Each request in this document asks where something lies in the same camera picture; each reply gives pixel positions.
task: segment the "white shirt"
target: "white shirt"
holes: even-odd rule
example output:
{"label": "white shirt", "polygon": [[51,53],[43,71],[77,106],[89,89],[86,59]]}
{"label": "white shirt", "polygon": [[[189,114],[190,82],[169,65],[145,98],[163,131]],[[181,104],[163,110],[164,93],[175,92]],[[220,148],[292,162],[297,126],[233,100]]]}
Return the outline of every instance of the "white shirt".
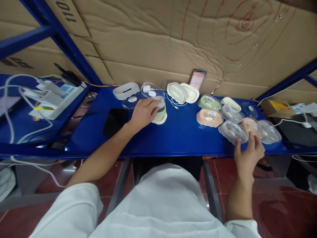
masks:
{"label": "white shirt", "polygon": [[260,238],[254,220],[223,225],[208,211],[195,178],[172,164],[151,169],[97,226],[102,208],[95,185],[71,186],[58,196],[30,237]]}

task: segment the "red floor tile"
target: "red floor tile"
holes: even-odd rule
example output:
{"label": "red floor tile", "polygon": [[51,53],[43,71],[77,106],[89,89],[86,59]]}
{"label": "red floor tile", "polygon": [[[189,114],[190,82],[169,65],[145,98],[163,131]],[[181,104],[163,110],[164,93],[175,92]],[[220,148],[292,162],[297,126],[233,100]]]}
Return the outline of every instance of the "red floor tile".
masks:
{"label": "red floor tile", "polygon": [[97,187],[99,189],[100,197],[112,196],[118,180],[121,166],[121,161],[115,162],[108,173],[99,180],[99,182],[97,183]]}
{"label": "red floor tile", "polygon": [[[66,168],[63,168],[61,164],[55,164],[52,166],[50,171],[54,174],[57,182],[65,186],[70,178],[73,176],[73,174],[76,171],[76,167],[74,167],[74,164],[69,165]],[[37,187],[35,193],[50,193],[50,192],[61,192],[64,188],[58,187],[52,177],[47,174],[46,179],[43,180],[42,183]]]}
{"label": "red floor tile", "polygon": [[233,159],[217,159],[215,166],[219,179],[221,194],[229,193],[237,175],[236,165]]}
{"label": "red floor tile", "polygon": [[31,235],[39,221],[50,209],[54,201],[8,211],[0,222],[1,237],[26,238]]}
{"label": "red floor tile", "polygon": [[266,172],[262,169],[260,169],[258,166],[256,166],[254,168],[254,171],[253,171],[253,177],[254,178],[267,178],[267,179],[273,179],[273,178],[276,178],[276,175],[273,171],[271,172]]}
{"label": "red floor tile", "polygon": [[304,196],[301,192],[286,192],[280,202],[287,210],[287,219],[298,237],[317,237],[317,220],[312,212],[316,209],[317,199],[312,204],[310,198]]}
{"label": "red floor tile", "polygon": [[107,212],[110,200],[111,200],[111,197],[103,197],[103,198],[101,198],[101,201],[103,203],[103,209],[102,209],[102,212],[101,212],[101,214],[100,214],[100,216],[98,218],[97,225],[99,225],[105,219],[106,212]]}
{"label": "red floor tile", "polygon": [[[214,179],[214,183],[215,183],[215,186],[216,186],[217,194],[220,194],[220,186],[219,186],[219,181],[218,181],[218,176],[217,176],[217,171],[216,171],[216,166],[215,166],[215,160],[208,160],[208,163],[209,163],[209,166],[210,166],[212,177]],[[202,193],[203,194],[207,194],[203,168],[201,168],[199,184],[200,184]]]}
{"label": "red floor tile", "polygon": [[259,233],[263,232],[266,238],[296,237],[282,200],[282,193],[253,194],[254,219],[258,222]]}

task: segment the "blurred phone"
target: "blurred phone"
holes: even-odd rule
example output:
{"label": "blurred phone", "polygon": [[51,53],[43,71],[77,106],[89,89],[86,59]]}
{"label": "blurred phone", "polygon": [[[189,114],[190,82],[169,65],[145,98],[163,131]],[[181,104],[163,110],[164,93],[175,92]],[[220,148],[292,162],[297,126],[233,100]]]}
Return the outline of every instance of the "blurred phone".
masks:
{"label": "blurred phone", "polygon": [[102,136],[114,136],[126,123],[126,110],[123,108],[112,108],[109,111]]}
{"label": "blurred phone", "polygon": [[196,88],[197,90],[200,89],[204,79],[207,75],[207,71],[202,69],[193,69],[189,85]]}

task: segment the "power strip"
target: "power strip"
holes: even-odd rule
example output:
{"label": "power strip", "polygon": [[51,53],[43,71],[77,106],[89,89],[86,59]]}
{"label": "power strip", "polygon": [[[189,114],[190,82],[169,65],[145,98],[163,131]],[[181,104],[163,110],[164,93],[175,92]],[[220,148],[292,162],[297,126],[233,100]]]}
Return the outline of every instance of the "power strip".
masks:
{"label": "power strip", "polygon": [[73,86],[64,84],[63,86],[61,86],[61,90],[63,90],[65,94],[62,96],[63,101],[58,106],[43,102],[39,104],[38,107],[46,106],[46,107],[53,108],[53,110],[47,110],[47,109],[32,110],[29,113],[29,115],[34,116],[35,118],[43,119],[43,117],[41,116],[42,114],[49,120],[55,120],[80,95],[80,93],[84,90],[84,88],[87,87],[87,85],[84,82],[82,82],[81,86],[82,87],[73,87]]}

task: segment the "hand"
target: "hand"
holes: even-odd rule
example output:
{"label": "hand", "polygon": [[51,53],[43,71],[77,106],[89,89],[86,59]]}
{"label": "hand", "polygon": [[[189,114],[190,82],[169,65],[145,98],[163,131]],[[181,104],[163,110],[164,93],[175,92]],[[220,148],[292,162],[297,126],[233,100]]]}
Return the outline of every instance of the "hand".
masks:
{"label": "hand", "polygon": [[160,103],[160,100],[155,99],[139,100],[134,108],[132,118],[127,124],[135,130],[135,133],[138,133],[142,128],[153,121],[159,110],[159,107],[155,107]]}
{"label": "hand", "polygon": [[254,181],[253,170],[258,161],[264,157],[264,146],[257,136],[249,132],[248,147],[241,152],[241,141],[235,142],[234,161],[237,165],[238,177]]}

